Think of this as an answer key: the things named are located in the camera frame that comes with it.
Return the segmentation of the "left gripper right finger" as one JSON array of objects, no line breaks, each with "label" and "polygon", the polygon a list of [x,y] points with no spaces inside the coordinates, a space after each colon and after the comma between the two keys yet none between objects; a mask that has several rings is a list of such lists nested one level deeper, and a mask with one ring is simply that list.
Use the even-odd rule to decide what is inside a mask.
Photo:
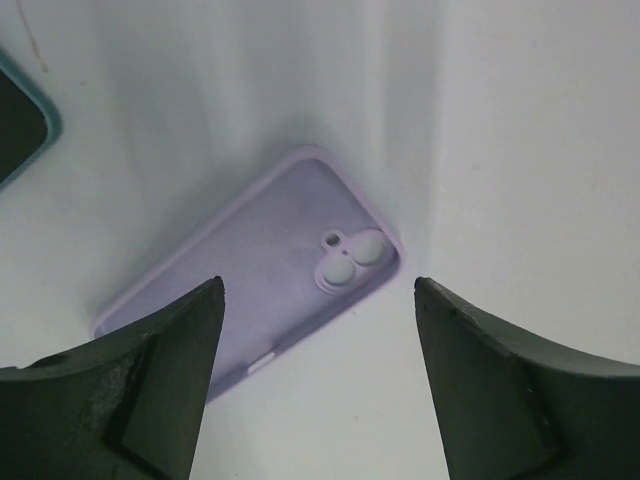
[{"label": "left gripper right finger", "polygon": [[453,479],[635,479],[639,369],[415,283],[422,354]]}]

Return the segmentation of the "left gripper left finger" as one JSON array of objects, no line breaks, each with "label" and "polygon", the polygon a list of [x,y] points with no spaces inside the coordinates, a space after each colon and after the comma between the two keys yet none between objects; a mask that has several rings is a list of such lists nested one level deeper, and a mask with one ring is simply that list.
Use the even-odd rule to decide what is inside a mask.
[{"label": "left gripper left finger", "polygon": [[107,335],[3,368],[2,477],[188,478],[224,309],[213,278]]}]

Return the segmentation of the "lilac phone case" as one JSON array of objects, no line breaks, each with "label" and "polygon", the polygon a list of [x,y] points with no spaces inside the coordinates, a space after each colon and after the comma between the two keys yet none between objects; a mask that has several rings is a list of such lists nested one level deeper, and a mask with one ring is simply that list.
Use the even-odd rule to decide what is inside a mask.
[{"label": "lilac phone case", "polygon": [[217,398],[383,286],[402,256],[398,237],[336,159],[302,146],[107,303],[93,333],[220,277],[225,313],[209,386]]}]

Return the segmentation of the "teal cased black phone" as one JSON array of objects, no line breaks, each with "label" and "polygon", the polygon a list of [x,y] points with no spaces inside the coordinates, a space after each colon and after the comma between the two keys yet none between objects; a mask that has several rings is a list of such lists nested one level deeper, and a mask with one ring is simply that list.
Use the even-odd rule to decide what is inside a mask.
[{"label": "teal cased black phone", "polygon": [[50,149],[62,131],[51,98],[1,50],[1,188]]}]

